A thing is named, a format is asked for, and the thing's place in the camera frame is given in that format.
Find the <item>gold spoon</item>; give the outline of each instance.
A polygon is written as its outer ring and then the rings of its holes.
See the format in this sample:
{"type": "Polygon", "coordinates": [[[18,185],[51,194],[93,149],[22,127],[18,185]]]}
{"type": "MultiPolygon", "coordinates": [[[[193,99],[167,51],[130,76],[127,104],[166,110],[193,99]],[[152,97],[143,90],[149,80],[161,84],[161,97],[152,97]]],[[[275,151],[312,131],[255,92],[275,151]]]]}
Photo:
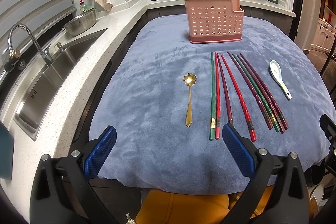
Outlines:
{"type": "Polygon", "coordinates": [[[196,75],[193,75],[192,73],[187,74],[183,81],[186,85],[189,86],[189,103],[188,103],[188,110],[187,110],[187,116],[185,117],[185,124],[187,127],[191,125],[192,121],[192,114],[191,114],[191,86],[195,84],[196,82],[196,75]]]}

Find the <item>yellow fabric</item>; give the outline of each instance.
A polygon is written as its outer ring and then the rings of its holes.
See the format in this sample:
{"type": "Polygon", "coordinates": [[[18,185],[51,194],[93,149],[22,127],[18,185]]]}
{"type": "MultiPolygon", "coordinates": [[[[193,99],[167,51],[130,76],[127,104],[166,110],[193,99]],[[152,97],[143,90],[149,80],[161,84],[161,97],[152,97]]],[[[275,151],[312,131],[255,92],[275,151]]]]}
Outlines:
{"type": "MultiPolygon", "coordinates": [[[[260,215],[273,186],[266,187],[252,217],[260,215]]],[[[230,195],[182,195],[150,190],[135,221],[137,224],[218,224],[243,192],[230,195]]],[[[310,219],[314,209],[309,202],[310,219]]]]}

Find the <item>blue gripper pad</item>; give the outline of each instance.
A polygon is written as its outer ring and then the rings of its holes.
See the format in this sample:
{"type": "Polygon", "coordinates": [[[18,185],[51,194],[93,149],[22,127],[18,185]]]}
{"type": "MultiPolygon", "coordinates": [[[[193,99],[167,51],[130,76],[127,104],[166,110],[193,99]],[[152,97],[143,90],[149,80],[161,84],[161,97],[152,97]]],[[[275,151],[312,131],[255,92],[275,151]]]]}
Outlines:
{"type": "Polygon", "coordinates": [[[85,159],[83,164],[83,175],[87,180],[93,179],[98,175],[116,141],[116,129],[114,127],[107,127],[105,129],[105,134],[100,137],[100,141],[97,143],[89,156],[85,159]]]}
{"type": "Polygon", "coordinates": [[[222,137],[242,175],[252,180],[255,174],[254,158],[228,123],[223,126],[222,137]]]}

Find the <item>stainless steel sink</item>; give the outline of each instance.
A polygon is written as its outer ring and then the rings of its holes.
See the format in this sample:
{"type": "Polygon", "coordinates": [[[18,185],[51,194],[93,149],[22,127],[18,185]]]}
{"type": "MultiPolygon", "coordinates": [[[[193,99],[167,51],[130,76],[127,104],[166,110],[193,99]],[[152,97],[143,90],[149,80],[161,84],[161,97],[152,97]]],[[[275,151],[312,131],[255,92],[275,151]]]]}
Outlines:
{"type": "Polygon", "coordinates": [[[45,65],[29,86],[19,104],[14,120],[30,138],[36,140],[41,120],[56,92],[78,60],[106,30],[86,35],[63,45],[64,51],[58,53],[56,58],[53,56],[53,64],[49,67],[45,65]]]}

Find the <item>faucet head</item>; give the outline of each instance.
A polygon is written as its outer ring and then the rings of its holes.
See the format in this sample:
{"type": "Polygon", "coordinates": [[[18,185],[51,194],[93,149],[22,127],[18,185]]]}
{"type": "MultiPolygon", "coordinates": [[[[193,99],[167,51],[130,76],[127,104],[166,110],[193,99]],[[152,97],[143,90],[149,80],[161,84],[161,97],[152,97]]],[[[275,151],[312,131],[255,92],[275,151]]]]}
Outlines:
{"type": "Polygon", "coordinates": [[[13,50],[8,55],[9,60],[5,63],[4,69],[7,72],[11,72],[15,64],[19,61],[20,58],[20,51],[19,50],[13,50]]]}

